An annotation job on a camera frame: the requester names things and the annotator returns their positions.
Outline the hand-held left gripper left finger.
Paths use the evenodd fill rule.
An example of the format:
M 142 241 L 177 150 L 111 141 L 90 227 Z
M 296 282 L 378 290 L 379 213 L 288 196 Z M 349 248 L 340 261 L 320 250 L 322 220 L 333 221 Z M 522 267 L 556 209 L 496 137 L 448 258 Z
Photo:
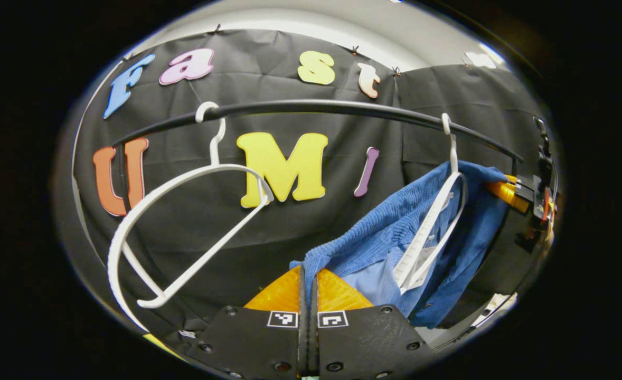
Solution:
M 296 267 L 246 306 L 223 308 L 185 355 L 227 378 L 301 378 L 309 325 L 303 279 Z

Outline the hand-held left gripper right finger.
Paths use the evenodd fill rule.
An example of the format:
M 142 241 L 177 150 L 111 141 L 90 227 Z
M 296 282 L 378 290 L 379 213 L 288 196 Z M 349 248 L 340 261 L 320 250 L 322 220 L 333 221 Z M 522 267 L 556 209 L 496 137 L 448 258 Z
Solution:
M 373 305 L 329 270 L 313 281 L 309 373 L 320 379 L 407 379 L 434 354 L 394 305 Z

